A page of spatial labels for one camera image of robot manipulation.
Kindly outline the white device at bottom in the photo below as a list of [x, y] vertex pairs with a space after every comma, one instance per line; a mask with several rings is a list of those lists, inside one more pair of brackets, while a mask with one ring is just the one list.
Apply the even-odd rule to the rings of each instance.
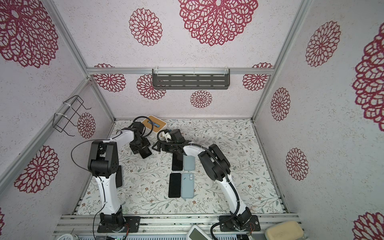
[[203, 230], [197, 225], [193, 225], [186, 235], [187, 240], [212, 240]]

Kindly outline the black phone with screen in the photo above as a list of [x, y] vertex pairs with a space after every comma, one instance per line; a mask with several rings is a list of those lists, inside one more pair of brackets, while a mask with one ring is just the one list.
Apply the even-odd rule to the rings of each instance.
[[169, 198], [180, 198], [181, 197], [181, 184], [182, 184], [182, 174], [181, 173], [171, 173], [169, 179]]

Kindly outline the grey wall shelf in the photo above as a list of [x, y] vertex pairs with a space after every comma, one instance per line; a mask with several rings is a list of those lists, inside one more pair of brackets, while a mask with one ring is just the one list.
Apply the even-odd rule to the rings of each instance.
[[210, 71], [160, 71], [152, 70], [152, 85], [156, 90], [227, 90], [230, 70]]

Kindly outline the light blue phone case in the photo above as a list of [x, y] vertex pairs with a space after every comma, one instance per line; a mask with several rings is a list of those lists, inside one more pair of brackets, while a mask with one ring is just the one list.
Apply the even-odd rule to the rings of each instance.
[[196, 158], [194, 156], [184, 156], [183, 167], [184, 171], [194, 171], [196, 169]]
[[183, 199], [192, 199], [194, 197], [195, 177], [193, 173], [182, 174], [181, 197]]

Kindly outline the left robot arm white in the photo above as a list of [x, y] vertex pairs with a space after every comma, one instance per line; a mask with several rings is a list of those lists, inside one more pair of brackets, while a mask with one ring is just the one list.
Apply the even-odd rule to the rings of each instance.
[[118, 131], [114, 137], [96, 140], [91, 144], [88, 170], [98, 183], [103, 205], [98, 212], [98, 233], [120, 233], [128, 230], [117, 193], [117, 188], [122, 186], [118, 150], [129, 145], [133, 154], [140, 154], [142, 159], [152, 155], [145, 129], [143, 123], [133, 122], [129, 127]]

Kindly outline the white round clock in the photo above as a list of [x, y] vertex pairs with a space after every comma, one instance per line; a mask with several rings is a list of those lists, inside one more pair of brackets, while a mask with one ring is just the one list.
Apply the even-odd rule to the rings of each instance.
[[74, 234], [64, 234], [57, 238], [57, 240], [79, 240], [80, 238]]

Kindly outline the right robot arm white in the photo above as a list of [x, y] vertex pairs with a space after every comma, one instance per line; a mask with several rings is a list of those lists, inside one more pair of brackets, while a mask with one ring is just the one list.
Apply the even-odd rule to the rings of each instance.
[[213, 224], [213, 235], [217, 227], [232, 227], [236, 231], [256, 230], [255, 218], [251, 210], [241, 199], [231, 175], [231, 164], [216, 144], [203, 147], [186, 140], [179, 129], [161, 130], [157, 133], [157, 142], [152, 147], [157, 152], [182, 154], [198, 158], [207, 176], [219, 185], [230, 207], [230, 215]]

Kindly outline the metal base rail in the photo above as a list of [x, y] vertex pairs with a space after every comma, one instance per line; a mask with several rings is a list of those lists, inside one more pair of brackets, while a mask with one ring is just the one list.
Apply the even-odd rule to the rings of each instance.
[[[221, 214], [180, 214], [180, 215], [125, 215], [125, 218], [132, 220], [129, 222], [129, 236], [144, 235], [185, 235], [193, 225], [198, 226], [207, 234], [213, 224], [219, 222]], [[253, 228], [261, 228], [259, 231], [253, 230], [253, 235], [264, 234], [264, 231], [277, 224], [294, 221], [300, 226], [302, 221], [298, 214], [256, 214], [259, 222], [253, 223]], [[93, 215], [63, 215], [55, 227], [52, 236], [59, 237], [64, 234], [75, 234], [77, 236], [111, 236], [123, 237], [127, 230], [118, 233], [98, 233], [100, 218]]]

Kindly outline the white tissue box wooden lid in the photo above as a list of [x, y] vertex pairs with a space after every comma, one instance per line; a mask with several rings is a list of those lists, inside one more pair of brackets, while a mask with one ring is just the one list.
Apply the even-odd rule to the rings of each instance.
[[163, 120], [149, 115], [148, 118], [144, 118], [142, 120], [142, 124], [148, 129], [148, 131], [152, 130], [153, 134], [157, 134], [160, 130], [163, 130], [167, 127], [167, 123]]

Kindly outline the beige sponge block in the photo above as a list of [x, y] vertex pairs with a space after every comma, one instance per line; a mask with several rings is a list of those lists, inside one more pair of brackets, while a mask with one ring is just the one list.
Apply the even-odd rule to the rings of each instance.
[[304, 237], [304, 231], [295, 221], [277, 224], [265, 231], [267, 240], [299, 240]]

